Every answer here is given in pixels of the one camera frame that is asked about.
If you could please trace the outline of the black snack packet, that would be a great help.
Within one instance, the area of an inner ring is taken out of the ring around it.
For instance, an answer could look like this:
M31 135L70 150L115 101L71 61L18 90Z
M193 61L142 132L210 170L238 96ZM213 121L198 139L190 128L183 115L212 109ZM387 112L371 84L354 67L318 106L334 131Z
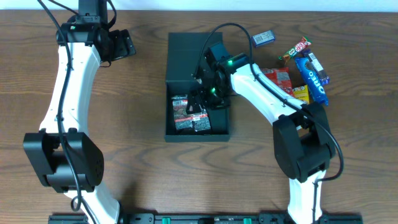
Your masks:
M211 131L207 110L201 104L189 103L188 95L175 95L171 98L174 111L175 129L179 133L198 134Z

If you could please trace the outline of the dark green gift box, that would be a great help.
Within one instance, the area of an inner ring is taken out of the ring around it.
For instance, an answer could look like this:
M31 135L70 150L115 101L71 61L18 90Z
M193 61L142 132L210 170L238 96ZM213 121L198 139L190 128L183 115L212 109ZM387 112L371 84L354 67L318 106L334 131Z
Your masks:
M180 132L175 127L172 97L189 94L200 87L192 77L192 73L207 37L206 32L169 33L165 74L165 141L167 142L227 142L230 139L229 109L208 110L211 124L209 133Z

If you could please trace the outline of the red snack bag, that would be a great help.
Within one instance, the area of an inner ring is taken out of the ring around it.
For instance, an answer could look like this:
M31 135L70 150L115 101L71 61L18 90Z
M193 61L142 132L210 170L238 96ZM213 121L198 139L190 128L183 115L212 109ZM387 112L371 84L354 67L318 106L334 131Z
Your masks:
M292 82L289 77L289 68L262 68L261 72L279 88L294 97Z

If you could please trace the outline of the yellow Hacks candy bag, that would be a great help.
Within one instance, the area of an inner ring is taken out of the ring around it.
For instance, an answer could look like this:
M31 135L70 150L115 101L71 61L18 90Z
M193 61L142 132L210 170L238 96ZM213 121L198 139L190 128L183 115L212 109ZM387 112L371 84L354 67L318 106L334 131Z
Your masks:
M307 85L293 88L293 94L296 99L302 100L306 104L310 103L310 95Z

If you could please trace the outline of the red green chocolate bar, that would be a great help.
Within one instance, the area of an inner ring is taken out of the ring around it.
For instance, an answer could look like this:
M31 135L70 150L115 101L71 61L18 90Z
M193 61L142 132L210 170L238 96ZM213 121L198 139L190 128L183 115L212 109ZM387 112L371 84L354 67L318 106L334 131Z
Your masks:
M297 44L286 51L283 55L279 56L278 59L287 63L290 59L294 58L298 53L310 45L312 45L312 41L308 37L303 36Z

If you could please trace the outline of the dark blue wafer bar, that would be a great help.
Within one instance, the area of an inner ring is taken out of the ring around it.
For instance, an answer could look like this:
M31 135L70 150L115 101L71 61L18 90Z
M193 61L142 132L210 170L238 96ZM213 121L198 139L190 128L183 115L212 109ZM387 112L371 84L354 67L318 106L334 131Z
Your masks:
M330 82L330 77L327 75L325 69L322 67L319 60L316 58L315 54L310 50L306 49L302 52L304 57L307 57L314 67L318 78L320 79L322 85L327 85Z

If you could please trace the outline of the blue Oreo cookie pack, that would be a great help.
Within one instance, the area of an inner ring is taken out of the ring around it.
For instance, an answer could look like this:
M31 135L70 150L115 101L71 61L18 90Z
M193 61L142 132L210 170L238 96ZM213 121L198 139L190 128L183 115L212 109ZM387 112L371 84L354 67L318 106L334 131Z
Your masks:
M302 76L303 81L308 85L308 89L315 102L328 106L328 97L323 85L317 76L312 63L306 57L294 58L295 64Z

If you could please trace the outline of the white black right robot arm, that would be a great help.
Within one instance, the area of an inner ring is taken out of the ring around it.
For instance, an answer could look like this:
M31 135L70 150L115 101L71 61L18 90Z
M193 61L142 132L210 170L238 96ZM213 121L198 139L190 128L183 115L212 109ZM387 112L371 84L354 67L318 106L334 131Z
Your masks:
M198 81L204 75L203 62L214 74L213 83L194 93L192 106L226 108L231 91L247 99L272 125L275 159L289 178L289 217L294 223L319 222L323 215L322 183L341 175L328 177L326 170L335 156L343 156L323 106L306 104L288 95L266 77L249 55L201 53L192 75Z

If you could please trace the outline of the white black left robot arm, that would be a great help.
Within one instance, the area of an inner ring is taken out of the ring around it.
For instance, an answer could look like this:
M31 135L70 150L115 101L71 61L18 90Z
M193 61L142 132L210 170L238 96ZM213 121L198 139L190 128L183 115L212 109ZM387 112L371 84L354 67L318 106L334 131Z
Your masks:
M128 30L104 29L99 22L62 24L56 34L58 73L39 131L24 136L23 148L45 187L65 194L82 209L88 223L119 223L120 203L103 182L103 153L90 139L88 108L102 62L134 55Z

